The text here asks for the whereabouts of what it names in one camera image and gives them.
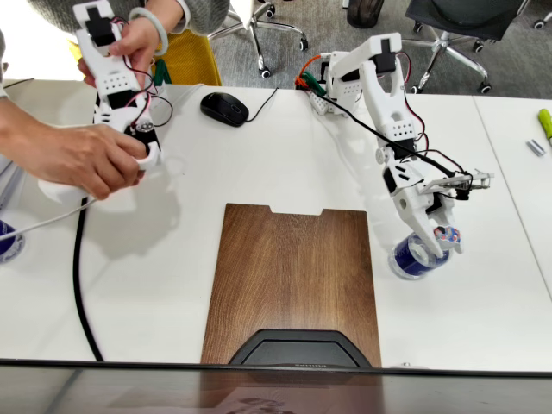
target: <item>black computer mouse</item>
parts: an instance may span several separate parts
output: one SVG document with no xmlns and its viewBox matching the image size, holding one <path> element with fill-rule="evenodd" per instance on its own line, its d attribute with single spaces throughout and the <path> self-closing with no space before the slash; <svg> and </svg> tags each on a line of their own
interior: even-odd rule
<svg viewBox="0 0 552 414">
<path fill-rule="evenodd" d="M 249 117 L 248 107 L 228 93 L 210 93 L 201 100 L 200 108 L 205 115 L 233 127 L 240 127 Z"/>
</svg>

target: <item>yellow highlighter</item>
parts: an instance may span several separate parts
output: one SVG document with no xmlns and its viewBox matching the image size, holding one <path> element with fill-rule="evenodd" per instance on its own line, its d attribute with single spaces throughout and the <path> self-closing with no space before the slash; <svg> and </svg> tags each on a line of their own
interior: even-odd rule
<svg viewBox="0 0 552 414">
<path fill-rule="evenodd" d="M 546 138 L 549 140 L 550 145 L 552 145 L 552 118 L 550 113 L 547 110 L 541 110 L 538 113 L 538 120 L 541 122 L 544 132 L 546 132 Z"/>
</svg>

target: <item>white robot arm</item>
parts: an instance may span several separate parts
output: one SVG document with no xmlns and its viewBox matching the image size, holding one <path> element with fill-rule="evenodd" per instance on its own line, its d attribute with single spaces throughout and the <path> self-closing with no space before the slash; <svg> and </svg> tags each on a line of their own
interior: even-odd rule
<svg viewBox="0 0 552 414">
<path fill-rule="evenodd" d="M 129 58 L 108 54 L 110 44 L 121 39 L 109 1 L 77 4 L 73 12 L 81 26 L 76 33 L 78 46 L 96 80 L 94 123 L 109 125 L 141 141 L 147 149 L 147 158 L 137 160 L 141 170 L 159 165 L 161 148 L 148 110 L 151 97 L 140 87 L 130 69 Z M 88 196 L 84 190 L 71 185 L 39 181 L 39 187 L 51 199 L 63 203 Z"/>
<path fill-rule="evenodd" d="M 424 182 L 431 164 L 417 152 L 416 124 L 406 105 L 405 82 L 396 53 L 401 50 L 400 34 L 373 36 L 350 53 L 329 56 L 327 99 L 353 112 L 363 93 L 364 102 L 378 133 L 376 160 L 384 166 L 383 179 L 400 218 L 423 240 L 433 254 L 442 258 L 443 250 L 462 253 L 460 232 L 455 228 L 452 209 L 456 196 L 467 199 L 473 189 L 488 188 L 493 174 L 447 171 L 445 179 Z M 387 94 L 378 76 L 390 74 L 391 93 Z M 347 115 L 341 108 L 310 93 L 310 102 L 319 115 L 326 112 Z M 458 234 L 454 242 L 444 240 L 442 228 L 452 227 Z"/>
</svg>

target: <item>black plastic base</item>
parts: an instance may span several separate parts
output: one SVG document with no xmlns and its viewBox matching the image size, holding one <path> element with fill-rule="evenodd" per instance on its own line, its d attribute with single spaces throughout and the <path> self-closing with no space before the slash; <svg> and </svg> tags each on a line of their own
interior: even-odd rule
<svg viewBox="0 0 552 414">
<path fill-rule="evenodd" d="M 292 329 L 257 331 L 235 353 L 230 365 L 372 367 L 341 332 Z"/>
</svg>

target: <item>white table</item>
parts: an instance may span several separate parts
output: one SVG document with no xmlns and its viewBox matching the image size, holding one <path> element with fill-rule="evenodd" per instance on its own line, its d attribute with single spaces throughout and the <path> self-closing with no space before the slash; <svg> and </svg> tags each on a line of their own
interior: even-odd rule
<svg viewBox="0 0 552 414">
<path fill-rule="evenodd" d="M 171 99 L 183 90 L 172 88 Z M 159 130 L 166 164 L 158 172 L 89 212 L 81 273 L 107 361 L 199 362 L 224 205 L 243 203 L 367 210 L 384 367 L 552 370 L 552 302 L 472 98 L 411 97 L 433 146 L 497 175 L 491 190 L 456 209 L 466 253 L 412 283 L 386 263 L 409 230 L 380 177 L 373 137 L 347 119 L 320 123 L 302 92 L 283 90 L 255 122 L 233 129 L 200 113 L 213 90 L 175 103 Z M 251 110 L 271 93 L 223 90 Z M 35 81 L 11 93 L 46 122 L 90 121 L 94 92 L 82 84 Z M 366 109 L 359 116 L 368 120 Z M 28 178 L 2 218 L 22 227 L 67 209 Z M 0 357 L 91 359 L 72 296 L 76 222 L 29 233 L 24 254 L 0 269 Z"/>
<path fill-rule="evenodd" d="M 552 295 L 552 147 L 537 118 L 541 109 L 552 112 L 552 101 L 476 97 L 475 102 Z M 537 157 L 525 144 L 530 140 L 547 153 Z"/>
</svg>

